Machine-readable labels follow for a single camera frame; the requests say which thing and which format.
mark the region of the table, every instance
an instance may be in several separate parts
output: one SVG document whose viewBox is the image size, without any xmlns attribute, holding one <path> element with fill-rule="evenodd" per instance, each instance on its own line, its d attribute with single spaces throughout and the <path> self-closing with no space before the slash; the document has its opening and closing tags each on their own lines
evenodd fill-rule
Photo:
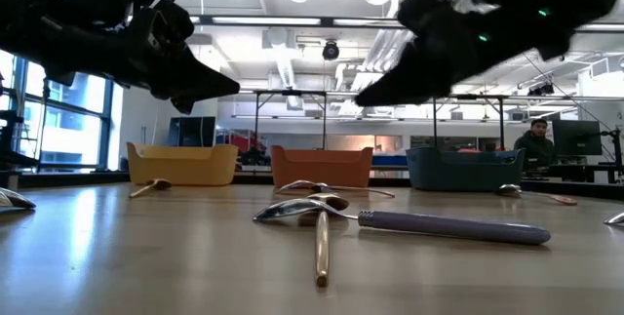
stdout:
<svg viewBox="0 0 624 315">
<path fill-rule="evenodd" d="M 596 172 L 606 172 L 608 182 L 615 183 L 615 173 L 617 173 L 617 171 L 615 165 L 559 164 L 550 166 L 547 175 L 580 179 L 585 182 L 593 183 L 596 180 Z"/>
<path fill-rule="evenodd" d="M 130 184 L 23 192 L 0 213 L 2 314 L 616 314 L 624 308 L 624 205 L 526 196 L 351 197 L 352 208 L 518 221 L 551 230 L 525 247 L 331 222 L 331 279 L 313 283 L 314 228 L 255 224 L 271 186 Z"/>
</svg>

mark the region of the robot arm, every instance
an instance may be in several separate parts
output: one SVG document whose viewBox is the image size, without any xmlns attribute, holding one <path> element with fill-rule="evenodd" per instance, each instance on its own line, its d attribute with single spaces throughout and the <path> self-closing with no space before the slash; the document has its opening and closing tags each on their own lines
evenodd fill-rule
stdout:
<svg viewBox="0 0 624 315">
<path fill-rule="evenodd" d="M 154 2 L 0 0 L 0 49 L 41 64 L 61 84 L 71 85 L 75 72 L 93 74 L 170 98 L 185 114 L 195 101 L 237 94 L 238 83 L 189 50 L 188 13 L 172 0 Z"/>
<path fill-rule="evenodd" d="M 607 15 L 617 0 L 472 0 L 495 5 L 459 13 L 451 0 L 404 0 L 399 22 L 416 37 L 398 64 L 356 96 L 360 106 L 420 104 L 523 53 L 563 55 L 579 26 Z"/>
</svg>

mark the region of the security camera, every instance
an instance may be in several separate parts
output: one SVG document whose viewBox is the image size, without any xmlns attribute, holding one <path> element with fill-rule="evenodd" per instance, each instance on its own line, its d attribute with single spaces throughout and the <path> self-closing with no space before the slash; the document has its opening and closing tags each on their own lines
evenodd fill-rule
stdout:
<svg viewBox="0 0 624 315">
<path fill-rule="evenodd" d="M 335 41 L 328 41 L 325 44 L 325 48 L 323 49 L 323 59 L 325 60 L 336 60 L 340 55 L 340 50 L 338 46 L 335 44 Z"/>
</svg>

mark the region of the metal spoon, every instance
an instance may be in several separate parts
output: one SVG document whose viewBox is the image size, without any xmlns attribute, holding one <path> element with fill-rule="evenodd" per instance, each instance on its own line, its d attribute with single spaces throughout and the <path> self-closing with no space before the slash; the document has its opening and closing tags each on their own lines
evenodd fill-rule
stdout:
<svg viewBox="0 0 624 315">
<path fill-rule="evenodd" d="M 317 193 L 310 197 L 320 200 L 338 211 L 349 207 L 349 201 L 335 194 Z M 326 287 L 330 278 L 330 219 L 325 210 L 321 210 L 317 215 L 315 246 L 314 281 L 317 287 Z"/>
<path fill-rule="evenodd" d="M 37 206 L 17 192 L 0 188 L 0 207 L 34 209 Z"/>
<path fill-rule="evenodd" d="M 550 232 L 538 226 L 375 211 L 361 211 L 354 217 L 310 198 L 291 199 L 274 204 L 256 214 L 253 220 L 296 216 L 317 210 L 355 219 L 363 227 L 530 245 L 539 245 L 550 240 Z"/>
<path fill-rule="evenodd" d="M 379 193 L 379 194 L 383 194 L 388 197 L 394 198 L 394 193 L 382 191 L 378 189 L 362 188 L 362 187 L 332 186 L 332 185 L 328 185 L 322 182 L 315 183 L 315 182 L 303 180 L 303 179 L 296 180 L 293 183 L 289 183 L 285 186 L 280 187 L 278 190 L 275 191 L 275 194 L 281 193 L 285 190 L 295 189 L 295 188 L 299 188 L 303 186 L 310 186 L 310 189 L 312 190 L 313 193 L 332 192 L 333 190 L 350 190 L 350 191 L 366 191 L 366 192 Z"/>
<path fill-rule="evenodd" d="M 165 189 L 169 189 L 172 187 L 172 183 L 167 181 L 164 178 L 154 178 L 151 179 L 147 182 L 147 185 L 144 186 L 142 189 L 136 191 L 135 193 L 131 193 L 130 194 L 130 198 L 136 198 L 138 197 L 140 194 L 150 190 L 150 189 L 156 189 L 156 190 L 165 190 Z"/>
<path fill-rule="evenodd" d="M 517 197 L 517 198 L 522 197 L 521 193 L 523 193 L 523 191 L 517 184 L 503 184 L 494 191 L 494 194 L 497 194 L 497 195 Z M 554 199 L 561 204 L 569 205 L 569 206 L 574 206 L 578 204 L 572 198 L 560 196 L 557 194 L 537 193 L 537 192 L 527 192 L 526 194 Z"/>
<path fill-rule="evenodd" d="M 624 222 L 624 212 L 620 212 L 617 215 L 606 219 L 604 224 L 617 224 L 622 222 Z"/>
</svg>

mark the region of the purple handle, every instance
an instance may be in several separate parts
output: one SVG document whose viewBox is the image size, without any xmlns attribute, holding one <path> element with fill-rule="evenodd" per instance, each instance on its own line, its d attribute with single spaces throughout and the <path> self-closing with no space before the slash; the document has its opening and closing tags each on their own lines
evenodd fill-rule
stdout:
<svg viewBox="0 0 624 315">
<path fill-rule="evenodd" d="M 418 232 L 481 241 L 539 245 L 550 240 L 550 232 L 538 226 L 481 222 L 419 214 L 362 211 L 360 226 Z"/>
</svg>

